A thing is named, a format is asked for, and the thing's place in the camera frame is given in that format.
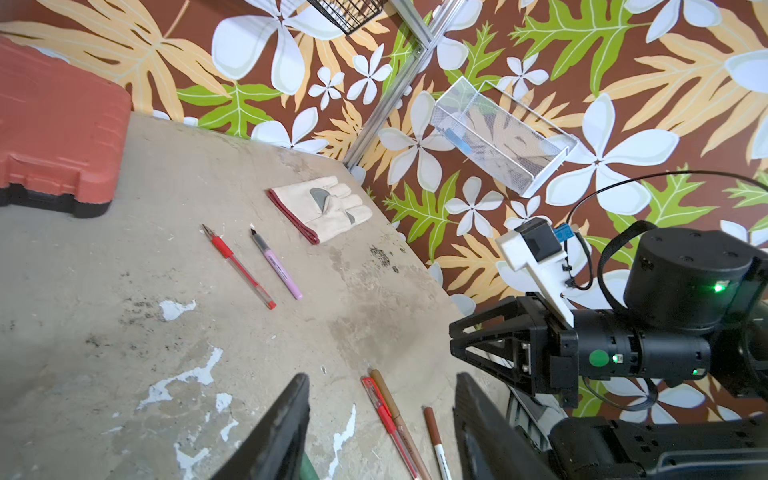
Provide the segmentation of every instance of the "pen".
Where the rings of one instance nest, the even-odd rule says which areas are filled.
[[[411,473],[411,476],[414,478],[414,480],[419,480],[419,470],[416,469],[416,465],[414,464],[411,455],[408,453],[408,449],[406,449],[406,444],[400,437],[400,433],[397,431],[397,427],[395,427],[395,423],[392,421],[392,417],[387,414],[388,410],[386,405],[384,405],[384,403],[382,403],[382,401],[379,400],[379,397],[376,395],[376,384],[373,382],[371,377],[367,376],[366,378],[362,379],[362,385],[366,387],[368,398],[371,399],[373,408],[376,409],[376,413],[379,414],[379,418],[382,420],[386,432],[389,433],[390,437],[392,437],[392,441],[395,443],[397,451],[400,452],[402,460],[406,463],[408,471]]]
[[[288,287],[288,290],[293,294],[293,298],[296,300],[301,300],[303,295],[301,294],[301,291],[299,290],[299,287],[296,285],[296,282],[293,281],[293,278],[286,272],[286,269],[283,267],[283,264],[280,263],[280,261],[277,259],[277,255],[272,251],[269,245],[266,244],[264,239],[256,233],[256,231],[251,228],[250,229],[250,235],[253,238],[253,241],[256,242],[256,245],[259,247],[259,250],[261,250],[261,253],[266,258],[266,261],[270,263],[272,268],[274,268],[275,273],[277,273],[277,276],[280,277],[280,279],[283,281],[283,283],[286,284]]]
[[[221,252],[222,255],[224,255],[224,258],[227,259],[228,262],[230,262],[238,272],[240,272],[240,275],[243,276],[243,278],[250,283],[250,285],[253,287],[254,290],[256,290],[256,294],[261,298],[261,300],[264,301],[266,306],[273,310],[277,304],[272,300],[272,297],[266,292],[264,287],[262,287],[251,275],[248,273],[248,270],[245,270],[245,267],[242,265],[242,263],[237,261],[237,258],[235,258],[235,254],[230,249],[226,243],[224,243],[224,240],[221,240],[221,237],[217,236],[213,230],[203,225],[203,230],[205,231],[206,236],[210,240],[210,242]]]
[[[432,407],[424,409],[424,419],[427,421],[427,430],[429,430],[429,438],[432,439],[432,446],[435,447],[435,455],[437,455],[437,462],[440,465],[442,480],[451,480],[451,472],[448,470],[448,461],[445,460],[445,450],[442,447],[440,431],[437,429],[437,420],[435,420],[435,412],[432,410]]]
[[[376,386],[378,386],[379,390],[381,391],[382,397],[384,398],[384,404],[389,408],[389,411],[392,414],[392,421],[395,423],[395,425],[397,425],[397,430],[400,432],[400,435],[402,435],[402,440],[405,442],[406,448],[411,454],[413,462],[416,464],[416,468],[419,470],[419,474],[421,475],[422,480],[432,480],[432,477],[429,476],[427,466],[424,465],[422,456],[419,453],[419,450],[416,448],[416,443],[411,437],[411,432],[408,431],[406,421],[400,415],[400,409],[397,408],[395,399],[392,397],[392,393],[389,392],[386,383],[384,383],[384,377],[382,377],[382,374],[379,370],[375,369],[371,370],[371,377],[373,378],[373,381],[376,382]]]

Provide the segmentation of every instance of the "wire mesh basket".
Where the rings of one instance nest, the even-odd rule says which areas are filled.
[[[487,174],[529,198],[562,165],[578,139],[502,94],[562,135],[548,140],[475,90],[464,77],[437,100],[430,124]]]
[[[384,9],[383,0],[308,0],[346,35],[351,35]]]

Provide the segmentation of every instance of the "floral backdrop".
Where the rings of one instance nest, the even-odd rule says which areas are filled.
[[[416,1],[426,21],[437,0]],[[302,0],[10,0],[0,35],[131,92],[134,110],[342,160],[413,53],[389,4],[349,37]],[[429,120],[460,77],[546,137],[581,145],[530,199],[469,161]],[[659,170],[728,170],[768,182],[768,0],[466,0],[353,174],[464,313],[536,290],[494,238],[528,218],[560,223],[585,194]],[[638,219],[721,229],[768,247],[768,194],[722,177],[631,183],[585,204],[575,223],[595,260]],[[577,280],[587,258],[573,239]],[[608,264],[621,298],[633,240]],[[607,308],[597,285],[569,301]],[[593,382],[614,402],[644,382]],[[622,412],[581,388],[572,415],[704,422],[768,411],[711,376]]]

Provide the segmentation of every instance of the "table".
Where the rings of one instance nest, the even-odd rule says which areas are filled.
[[[373,218],[312,246],[264,191],[326,175],[353,186]],[[201,223],[262,281],[274,311]],[[260,255],[250,223],[303,300]],[[460,313],[341,163],[134,114],[110,210],[81,220],[0,209],[0,272],[0,477],[208,478],[306,372],[306,451],[320,478],[335,455],[337,479],[406,478],[360,385],[370,368],[439,478],[421,412],[435,408],[460,476],[455,374],[484,381],[449,354]],[[196,306],[164,321],[165,300]],[[350,416],[354,434],[334,452]]]

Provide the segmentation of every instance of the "red toolbox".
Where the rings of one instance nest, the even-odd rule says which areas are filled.
[[[130,118],[120,85],[0,38],[0,206],[102,215]]]

